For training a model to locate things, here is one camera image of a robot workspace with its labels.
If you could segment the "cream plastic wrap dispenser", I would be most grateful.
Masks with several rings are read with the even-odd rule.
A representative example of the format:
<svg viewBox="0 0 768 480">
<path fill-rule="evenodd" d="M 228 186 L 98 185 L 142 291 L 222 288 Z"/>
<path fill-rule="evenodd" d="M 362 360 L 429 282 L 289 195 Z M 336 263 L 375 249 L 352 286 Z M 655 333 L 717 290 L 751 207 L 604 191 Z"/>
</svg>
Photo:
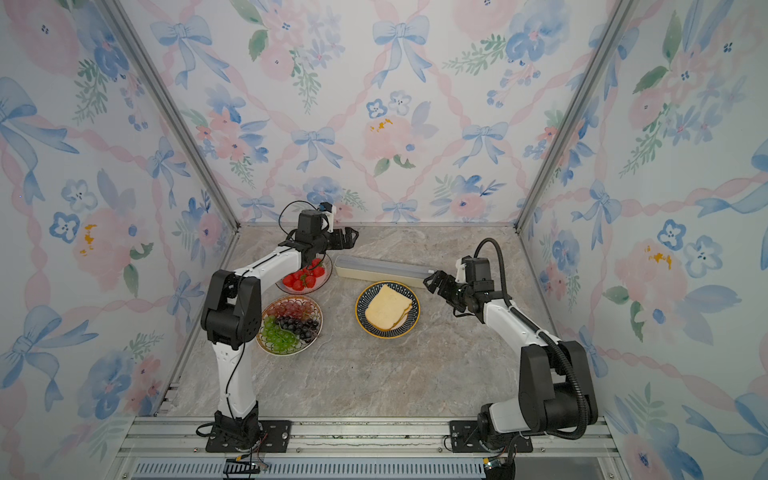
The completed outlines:
<svg viewBox="0 0 768 480">
<path fill-rule="evenodd" d="M 392 281 L 411 288 L 424 288 L 424 280 L 435 273 L 435 269 L 425 266 L 349 255 L 340 255 L 333 263 L 335 271 L 343 278 L 371 283 Z"/>
</svg>

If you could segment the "blue yellow-rimmed plate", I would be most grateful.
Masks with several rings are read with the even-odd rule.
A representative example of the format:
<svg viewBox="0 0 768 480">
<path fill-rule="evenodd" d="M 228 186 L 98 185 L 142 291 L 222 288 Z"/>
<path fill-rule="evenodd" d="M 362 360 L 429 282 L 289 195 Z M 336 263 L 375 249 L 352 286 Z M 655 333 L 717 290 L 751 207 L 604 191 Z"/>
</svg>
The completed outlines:
<svg viewBox="0 0 768 480">
<path fill-rule="evenodd" d="M 420 319 L 420 302 L 405 284 L 380 281 L 368 286 L 358 297 L 355 317 L 370 335 L 395 339 L 409 333 Z"/>
</svg>

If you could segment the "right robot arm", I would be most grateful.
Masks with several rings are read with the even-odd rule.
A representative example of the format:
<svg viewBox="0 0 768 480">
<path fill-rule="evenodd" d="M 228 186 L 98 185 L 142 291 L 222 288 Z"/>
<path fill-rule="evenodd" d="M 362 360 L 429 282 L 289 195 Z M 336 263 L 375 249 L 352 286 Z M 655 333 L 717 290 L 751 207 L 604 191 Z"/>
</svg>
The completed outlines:
<svg viewBox="0 0 768 480">
<path fill-rule="evenodd" d="M 536 324 L 504 285 L 497 287 L 486 258 L 465 256 L 457 274 L 442 270 L 423 280 L 456 317 L 473 316 L 518 355 L 517 396 L 486 404 L 477 415 L 479 443 L 502 450 L 516 437 L 550 435 L 579 440 L 596 423 L 598 407 L 586 350 Z"/>
</svg>

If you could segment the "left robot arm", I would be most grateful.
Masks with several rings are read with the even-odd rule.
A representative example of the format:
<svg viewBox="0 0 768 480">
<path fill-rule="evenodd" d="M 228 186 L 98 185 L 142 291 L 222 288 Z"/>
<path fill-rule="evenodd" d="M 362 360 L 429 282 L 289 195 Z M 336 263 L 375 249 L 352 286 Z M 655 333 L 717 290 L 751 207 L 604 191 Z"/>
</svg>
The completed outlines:
<svg viewBox="0 0 768 480">
<path fill-rule="evenodd" d="M 200 435 L 208 453 L 252 453 L 268 438 L 259 422 L 249 344 L 262 325 L 262 295 L 290 273 L 310 267 L 318 256 L 352 249 L 359 231 L 334 226 L 335 207 L 299 214 L 297 228 L 263 258 L 210 280 L 200 325 L 211 343 L 219 378 L 218 409 Z"/>
</svg>

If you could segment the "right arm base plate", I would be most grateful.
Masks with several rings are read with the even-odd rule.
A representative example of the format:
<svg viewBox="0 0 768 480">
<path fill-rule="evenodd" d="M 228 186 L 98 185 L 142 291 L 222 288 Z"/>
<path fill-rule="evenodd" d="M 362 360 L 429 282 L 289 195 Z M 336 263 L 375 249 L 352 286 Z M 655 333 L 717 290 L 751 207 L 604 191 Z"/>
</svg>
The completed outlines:
<svg viewBox="0 0 768 480">
<path fill-rule="evenodd" d="M 448 439 L 453 453 L 491 455 L 532 453 L 533 443 L 520 432 L 498 433 L 477 420 L 451 420 Z"/>
</svg>

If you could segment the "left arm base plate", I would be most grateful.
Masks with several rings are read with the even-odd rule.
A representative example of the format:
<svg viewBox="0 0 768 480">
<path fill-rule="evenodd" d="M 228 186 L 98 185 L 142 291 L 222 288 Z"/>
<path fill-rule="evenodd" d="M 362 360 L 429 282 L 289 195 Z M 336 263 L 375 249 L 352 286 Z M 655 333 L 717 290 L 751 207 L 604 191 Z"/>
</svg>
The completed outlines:
<svg viewBox="0 0 768 480">
<path fill-rule="evenodd" d="M 245 426 L 214 424 L 205 446 L 207 453 L 286 453 L 293 423 L 259 420 Z"/>
</svg>

